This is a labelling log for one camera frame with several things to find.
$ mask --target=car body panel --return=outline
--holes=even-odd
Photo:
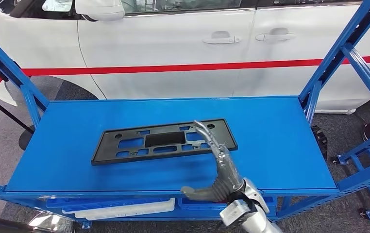
[[[86,67],[78,44],[76,20],[14,18],[0,13],[0,47],[23,68]],[[90,75],[62,75],[104,99]],[[0,99],[15,102],[0,84]]]
[[[248,48],[254,11],[125,17],[95,23],[79,20],[81,51],[88,67],[241,62]],[[211,39],[223,35],[239,41],[210,44]],[[228,97],[238,73],[238,70],[184,71],[93,75],[93,78],[109,99]]]
[[[247,61],[308,60],[325,57],[358,4],[258,8]],[[263,34],[271,34],[267,40]],[[370,29],[357,45],[370,55]],[[236,96],[297,95],[317,66],[241,71]],[[351,65],[341,65],[318,99],[318,112],[348,113],[370,100],[370,92]]]
[[[118,21],[12,18],[0,46],[23,68],[131,67],[322,59],[358,3],[139,14]],[[224,32],[237,43],[214,43]],[[370,30],[357,45],[370,56]],[[298,94],[314,66],[56,76],[99,99]],[[0,99],[15,104],[3,83]],[[370,100],[350,65],[322,89],[319,113],[352,113]]]

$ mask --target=car window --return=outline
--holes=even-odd
[[[72,8],[73,0],[45,0],[42,5],[44,11],[69,12]]]
[[[355,2],[357,0],[259,0],[258,7],[262,6],[292,6],[310,5],[319,3]]]
[[[122,0],[125,13],[237,8],[241,0]]]

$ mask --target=car door handle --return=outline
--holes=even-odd
[[[240,37],[233,36],[227,31],[217,31],[211,34],[211,38],[205,38],[202,42],[207,44],[233,44],[241,41]]]
[[[273,28],[269,33],[259,34],[255,37],[259,41],[284,41],[295,38],[295,34],[290,33],[288,28]]]
[[[280,40],[290,40],[295,38],[295,34],[287,33],[283,35],[272,35],[272,34],[259,34],[255,37],[259,41],[280,41]]]
[[[241,41],[241,38],[231,36],[227,38],[206,38],[203,39],[202,41],[207,44],[234,44]]]

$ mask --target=robotic thumb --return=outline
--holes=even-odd
[[[191,187],[182,187],[181,192],[190,200],[208,200],[218,202],[215,198],[213,188],[193,189]]]

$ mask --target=caster wheel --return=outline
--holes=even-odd
[[[329,159],[330,161],[331,161],[331,163],[333,163],[333,164],[340,164],[341,162],[339,161],[339,159],[338,159],[338,157],[336,157],[336,156],[332,156],[332,157],[330,157],[330,159]]]
[[[365,209],[365,208],[359,208],[358,209],[358,213],[361,216],[361,218],[364,218],[364,219],[367,219],[367,220],[370,219],[370,218],[368,218],[368,215],[367,215],[367,209]]]

